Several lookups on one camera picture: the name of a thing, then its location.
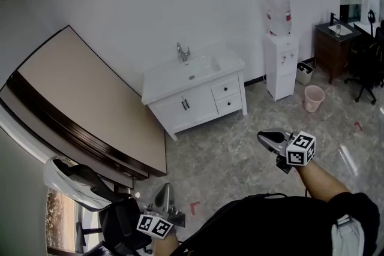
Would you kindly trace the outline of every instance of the red tape mark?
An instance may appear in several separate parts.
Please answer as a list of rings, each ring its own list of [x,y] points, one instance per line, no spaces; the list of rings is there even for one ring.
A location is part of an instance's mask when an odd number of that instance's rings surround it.
[[[192,215],[194,215],[194,207],[195,207],[196,205],[198,205],[198,204],[200,204],[200,202],[199,202],[199,201],[197,201],[197,202],[195,202],[195,203],[192,203],[192,204],[190,204],[190,206],[191,206],[191,213],[192,213]]]
[[[360,130],[362,131],[362,128],[361,128],[359,122],[354,123],[354,126],[358,126],[360,128]]]

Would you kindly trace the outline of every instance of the trash can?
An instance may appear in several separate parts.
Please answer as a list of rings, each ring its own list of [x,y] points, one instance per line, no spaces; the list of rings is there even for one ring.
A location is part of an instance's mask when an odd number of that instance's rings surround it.
[[[304,91],[304,109],[315,112],[325,98],[325,93],[318,86],[307,86]]]
[[[298,69],[296,72],[296,80],[303,85],[309,84],[311,81],[313,68],[303,62],[298,63],[297,67]]]

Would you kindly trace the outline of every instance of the baseboard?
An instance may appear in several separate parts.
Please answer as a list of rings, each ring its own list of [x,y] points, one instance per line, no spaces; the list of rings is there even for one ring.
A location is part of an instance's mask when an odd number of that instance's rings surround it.
[[[314,61],[314,57],[312,58],[309,58],[307,60],[303,60],[301,62],[305,63],[305,64],[308,64],[308,63],[311,63]],[[264,76],[260,76],[258,78],[255,78],[255,79],[252,79],[252,80],[249,80],[249,81],[246,81],[244,82],[244,86],[247,87],[247,86],[251,86],[251,85],[254,85],[255,83],[258,83],[258,82],[261,82],[263,80],[266,80],[266,75]]]

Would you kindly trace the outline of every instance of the cabinet drawer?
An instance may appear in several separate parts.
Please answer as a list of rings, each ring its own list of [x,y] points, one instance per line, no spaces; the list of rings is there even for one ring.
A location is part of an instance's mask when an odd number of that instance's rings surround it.
[[[238,76],[224,80],[211,86],[216,101],[240,92]]]
[[[241,96],[240,93],[225,97],[222,100],[216,102],[218,114],[229,113],[241,108]]]

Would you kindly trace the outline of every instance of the black chair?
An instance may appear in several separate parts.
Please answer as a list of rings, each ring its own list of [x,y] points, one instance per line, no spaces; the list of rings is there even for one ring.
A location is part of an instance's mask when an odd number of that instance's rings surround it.
[[[136,250],[151,244],[150,236],[136,230],[140,218],[140,209],[130,194],[113,192],[98,177],[98,175],[86,165],[75,165],[69,167],[60,159],[54,159],[57,168],[70,180],[89,186],[94,194],[111,202],[102,209],[95,209],[79,201],[76,201],[91,212],[98,211],[101,228],[83,229],[82,223],[76,224],[76,246],[85,246],[84,235],[92,233],[103,233],[105,242],[94,247],[87,255],[138,255]]]
[[[347,78],[344,83],[351,81],[361,85],[360,94],[355,99],[357,103],[364,89],[366,89],[373,98],[372,105],[375,105],[377,100],[372,89],[377,85],[384,86],[384,33],[382,28],[378,27],[376,29],[375,39],[371,38],[367,44],[361,46],[355,59],[355,77],[358,77],[358,79]]]

